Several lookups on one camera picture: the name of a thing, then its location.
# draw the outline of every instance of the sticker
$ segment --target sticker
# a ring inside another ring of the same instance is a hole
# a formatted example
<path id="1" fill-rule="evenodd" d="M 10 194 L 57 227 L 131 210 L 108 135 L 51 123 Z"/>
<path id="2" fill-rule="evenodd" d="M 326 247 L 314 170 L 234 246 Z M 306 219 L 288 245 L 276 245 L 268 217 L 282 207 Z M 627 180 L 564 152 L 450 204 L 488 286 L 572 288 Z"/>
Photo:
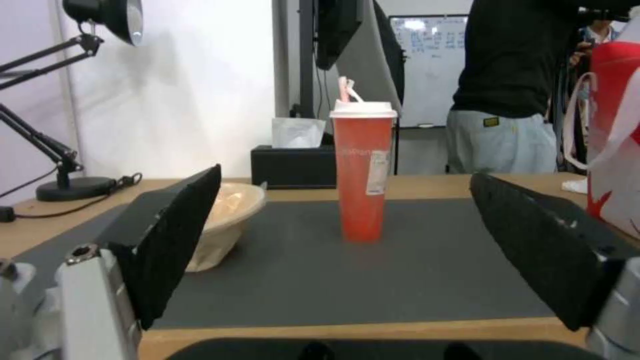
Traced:
<path id="1" fill-rule="evenodd" d="M 484 127 L 496 127 L 500 125 L 499 117 L 490 117 L 484 120 Z"/>
<path id="2" fill-rule="evenodd" d="M 384 195 L 387 189 L 389 175 L 390 154 L 388 151 L 372 151 L 369 163 L 369 179 L 367 180 L 367 195 Z"/>

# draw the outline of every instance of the black tissue box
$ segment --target black tissue box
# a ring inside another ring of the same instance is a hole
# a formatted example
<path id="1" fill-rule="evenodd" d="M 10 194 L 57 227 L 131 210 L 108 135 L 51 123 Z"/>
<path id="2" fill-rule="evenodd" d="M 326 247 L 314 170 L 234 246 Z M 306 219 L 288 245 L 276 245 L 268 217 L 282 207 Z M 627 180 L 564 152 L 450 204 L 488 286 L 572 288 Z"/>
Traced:
<path id="1" fill-rule="evenodd" d="M 269 189 L 335 189 L 335 147 L 273 149 L 260 145 L 251 151 L 254 185 Z"/>

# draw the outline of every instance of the black lamp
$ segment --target black lamp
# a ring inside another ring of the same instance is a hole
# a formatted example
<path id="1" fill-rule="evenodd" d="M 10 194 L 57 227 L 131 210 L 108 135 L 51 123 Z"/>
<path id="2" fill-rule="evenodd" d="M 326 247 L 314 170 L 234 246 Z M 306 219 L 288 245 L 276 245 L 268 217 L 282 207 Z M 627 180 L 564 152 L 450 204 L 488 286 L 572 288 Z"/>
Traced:
<path id="1" fill-rule="evenodd" d="M 60 45 L 25 56 L 10 63 L 0 65 L 0 90 L 23 83 L 27 80 L 58 70 L 75 62 L 95 56 L 103 39 L 95 35 L 95 25 L 104 24 L 110 32 L 131 45 L 142 40 L 143 16 L 140 0 L 63 0 L 63 7 L 69 17 L 77 21 L 81 34 Z M 85 33 L 82 23 L 88 23 L 91 33 Z M 79 45 L 84 53 L 59 63 L 34 70 L 10 71 L 34 60 Z M 109 194 L 116 186 L 114 179 L 106 177 L 78 177 L 70 179 L 69 174 L 82 171 L 84 167 L 76 161 L 77 152 L 55 139 L 36 131 L 18 115 L 0 103 L 0 121 L 20 134 L 29 143 L 42 151 L 58 170 L 55 182 L 38 187 L 36 197 L 40 201 L 69 201 L 87 199 Z"/>

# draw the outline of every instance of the red and white bag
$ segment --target red and white bag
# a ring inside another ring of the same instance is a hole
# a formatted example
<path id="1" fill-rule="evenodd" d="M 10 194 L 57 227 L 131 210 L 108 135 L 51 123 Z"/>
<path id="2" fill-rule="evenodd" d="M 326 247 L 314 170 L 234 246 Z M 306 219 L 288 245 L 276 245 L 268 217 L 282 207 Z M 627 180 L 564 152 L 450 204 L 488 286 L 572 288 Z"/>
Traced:
<path id="1" fill-rule="evenodd" d="M 590 79 L 588 163 L 572 155 L 577 89 Z M 640 238 L 640 44 L 610 42 L 593 51 L 564 119 L 564 156 L 589 170 L 587 211 Z"/>

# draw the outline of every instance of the person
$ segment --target person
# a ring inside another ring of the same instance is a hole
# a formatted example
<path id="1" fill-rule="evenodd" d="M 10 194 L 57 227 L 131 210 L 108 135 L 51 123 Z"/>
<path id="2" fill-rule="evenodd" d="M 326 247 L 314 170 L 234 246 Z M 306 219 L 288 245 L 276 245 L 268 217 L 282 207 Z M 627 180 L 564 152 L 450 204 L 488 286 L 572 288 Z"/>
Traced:
<path id="1" fill-rule="evenodd" d="M 447 118 L 449 172 L 553 173 L 545 120 L 579 7 L 625 13 L 640 0 L 475 0 L 466 65 Z"/>
<path id="2" fill-rule="evenodd" d="M 570 66 L 576 67 L 583 57 L 590 56 L 594 46 L 612 42 L 616 40 L 618 36 L 620 36 L 620 32 L 611 26 L 611 21 L 609 20 L 595 20 L 591 25 L 580 29 L 580 39 L 582 39 L 582 42 L 578 44 L 575 52 L 571 56 L 569 61 Z"/>

